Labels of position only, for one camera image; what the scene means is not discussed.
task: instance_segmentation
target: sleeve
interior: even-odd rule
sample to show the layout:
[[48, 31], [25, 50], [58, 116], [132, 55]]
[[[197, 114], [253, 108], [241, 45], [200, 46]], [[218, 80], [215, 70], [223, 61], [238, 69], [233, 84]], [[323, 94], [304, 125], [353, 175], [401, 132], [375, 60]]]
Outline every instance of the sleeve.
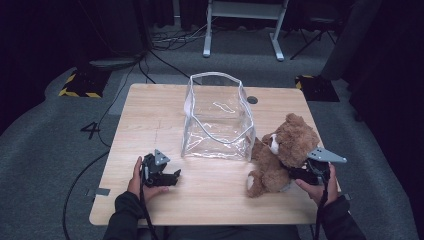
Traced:
[[322, 227], [329, 240], [366, 239], [349, 213], [350, 204], [344, 196], [323, 208]]
[[143, 210], [137, 196], [128, 191], [124, 192], [115, 200], [115, 213], [109, 219], [103, 239], [137, 239], [138, 219], [143, 217]]

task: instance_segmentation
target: teddy bear snout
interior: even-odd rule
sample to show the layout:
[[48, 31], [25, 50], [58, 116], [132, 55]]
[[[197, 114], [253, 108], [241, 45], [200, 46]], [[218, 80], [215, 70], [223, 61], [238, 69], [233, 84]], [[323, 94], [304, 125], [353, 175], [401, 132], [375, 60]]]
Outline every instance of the teddy bear snout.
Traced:
[[275, 155], [278, 154], [278, 143], [276, 141], [276, 138], [277, 138], [277, 134], [276, 133], [271, 134], [271, 137], [269, 138], [269, 143], [268, 143], [269, 149]]

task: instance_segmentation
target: teddy bear leg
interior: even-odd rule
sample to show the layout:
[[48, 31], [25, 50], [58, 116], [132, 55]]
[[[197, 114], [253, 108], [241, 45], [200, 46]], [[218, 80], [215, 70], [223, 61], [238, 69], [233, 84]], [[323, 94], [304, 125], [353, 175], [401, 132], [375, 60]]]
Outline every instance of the teddy bear leg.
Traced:
[[251, 171], [247, 177], [247, 196], [254, 198], [264, 193], [262, 184], [263, 173], [259, 170]]
[[290, 178], [285, 169], [272, 170], [264, 173], [262, 183], [268, 192], [281, 192], [290, 186]]

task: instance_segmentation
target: person's right hand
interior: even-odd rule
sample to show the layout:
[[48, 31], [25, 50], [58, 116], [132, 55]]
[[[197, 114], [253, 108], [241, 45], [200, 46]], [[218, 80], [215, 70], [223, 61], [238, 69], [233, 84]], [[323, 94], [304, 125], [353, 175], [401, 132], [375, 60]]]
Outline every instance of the person's right hand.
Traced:
[[[128, 189], [127, 189], [127, 191], [134, 193], [138, 197], [138, 199], [140, 199], [140, 184], [141, 184], [140, 168], [141, 168], [142, 162], [143, 162], [143, 159], [141, 157], [138, 157], [137, 163], [134, 166], [133, 177], [128, 183]], [[143, 185], [144, 201], [147, 203], [155, 196], [164, 192], [168, 192], [168, 191], [169, 191], [169, 188], [167, 186], [149, 188], [146, 185]]]
[[[336, 179], [336, 168], [329, 163], [330, 166], [330, 179], [328, 180], [328, 199], [327, 202], [324, 204], [326, 206], [329, 203], [332, 203], [337, 200], [339, 197], [339, 193], [337, 191], [337, 179]], [[296, 184], [303, 189], [305, 192], [308, 193], [309, 197], [314, 200], [314, 202], [318, 205], [321, 201], [321, 197], [324, 191], [324, 186], [313, 186], [302, 179], [296, 179]]]

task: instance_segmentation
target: clear plastic bag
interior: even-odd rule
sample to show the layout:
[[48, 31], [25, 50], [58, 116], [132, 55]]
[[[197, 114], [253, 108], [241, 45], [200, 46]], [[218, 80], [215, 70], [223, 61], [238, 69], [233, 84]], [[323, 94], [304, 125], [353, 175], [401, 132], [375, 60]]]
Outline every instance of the clear plastic bag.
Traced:
[[184, 111], [182, 157], [251, 160], [256, 131], [239, 79], [219, 72], [191, 76]]

